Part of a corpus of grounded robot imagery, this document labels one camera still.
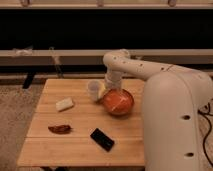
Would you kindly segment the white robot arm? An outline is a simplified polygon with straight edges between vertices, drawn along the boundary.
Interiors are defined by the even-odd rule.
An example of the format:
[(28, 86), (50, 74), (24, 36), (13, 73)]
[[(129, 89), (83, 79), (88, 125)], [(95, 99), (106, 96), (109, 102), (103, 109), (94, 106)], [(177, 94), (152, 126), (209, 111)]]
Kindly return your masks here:
[(145, 82), (142, 91), (145, 171), (204, 171), (198, 110), (213, 99), (213, 80), (196, 69), (106, 53), (105, 84), (119, 87), (123, 72)]

